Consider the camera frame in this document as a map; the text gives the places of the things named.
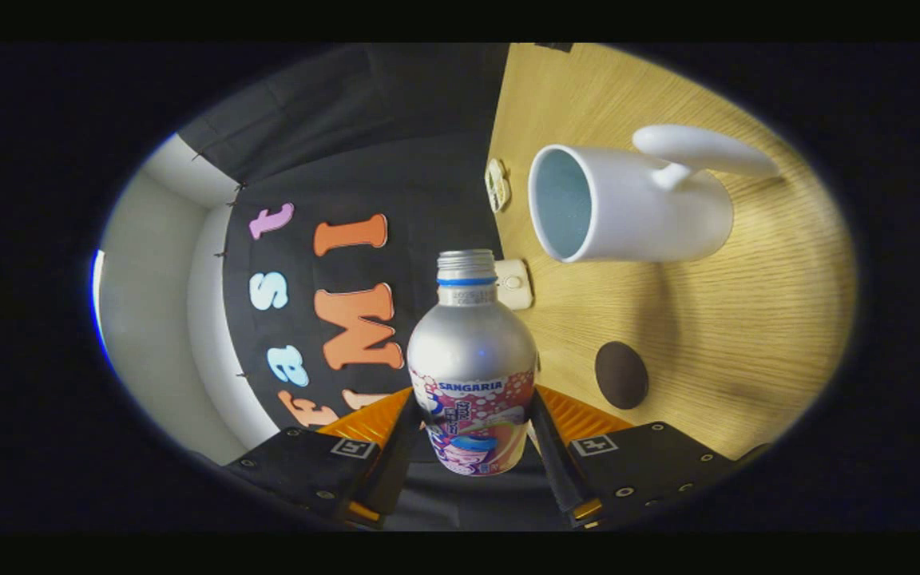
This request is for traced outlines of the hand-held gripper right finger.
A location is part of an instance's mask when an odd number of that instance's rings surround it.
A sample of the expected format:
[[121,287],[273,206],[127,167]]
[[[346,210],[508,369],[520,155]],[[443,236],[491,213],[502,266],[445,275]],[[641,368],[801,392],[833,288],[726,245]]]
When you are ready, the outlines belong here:
[[530,422],[555,502],[574,530],[616,530],[693,498],[759,458],[737,459],[656,421],[634,426],[553,389],[534,390]]

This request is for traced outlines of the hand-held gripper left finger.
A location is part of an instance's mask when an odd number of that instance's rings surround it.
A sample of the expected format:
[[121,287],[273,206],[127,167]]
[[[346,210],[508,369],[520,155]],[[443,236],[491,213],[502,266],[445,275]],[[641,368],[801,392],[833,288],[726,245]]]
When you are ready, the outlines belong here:
[[225,472],[286,510],[376,530],[397,509],[422,421],[408,388],[318,430],[279,430]]

